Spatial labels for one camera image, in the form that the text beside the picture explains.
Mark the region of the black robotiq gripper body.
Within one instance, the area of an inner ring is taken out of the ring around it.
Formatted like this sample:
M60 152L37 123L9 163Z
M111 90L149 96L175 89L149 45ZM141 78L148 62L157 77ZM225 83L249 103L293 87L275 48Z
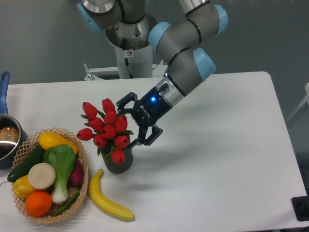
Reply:
M138 126L150 127L171 108L172 105L160 95L159 89L153 87L140 100L134 103L131 116Z

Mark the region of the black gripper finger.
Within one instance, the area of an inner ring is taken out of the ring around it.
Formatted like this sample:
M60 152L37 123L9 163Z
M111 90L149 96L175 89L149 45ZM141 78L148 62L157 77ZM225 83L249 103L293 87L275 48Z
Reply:
M128 149L132 149L136 145L150 146L162 133L163 130L156 124L151 126L151 134L146 137L148 126L139 126L139 133L135 140L133 140L128 146Z
M116 103L118 115L131 114L132 116L136 116L138 114L137 101L138 97L136 93L130 92L126 94ZM126 105L130 102L133 102L133 106L131 108L126 108Z

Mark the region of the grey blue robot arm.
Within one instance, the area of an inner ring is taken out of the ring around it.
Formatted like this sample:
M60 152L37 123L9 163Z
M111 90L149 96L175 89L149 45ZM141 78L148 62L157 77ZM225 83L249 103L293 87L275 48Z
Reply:
M142 0L82 0L77 4L92 31L105 31L115 49L120 78L151 77L153 54L167 65L164 78L142 98L129 93L117 103L118 112L131 114L139 127L129 147L151 145L162 133L157 120L216 70L200 44L226 29L225 9L208 0L182 0L180 5L186 20L174 27L146 13Z

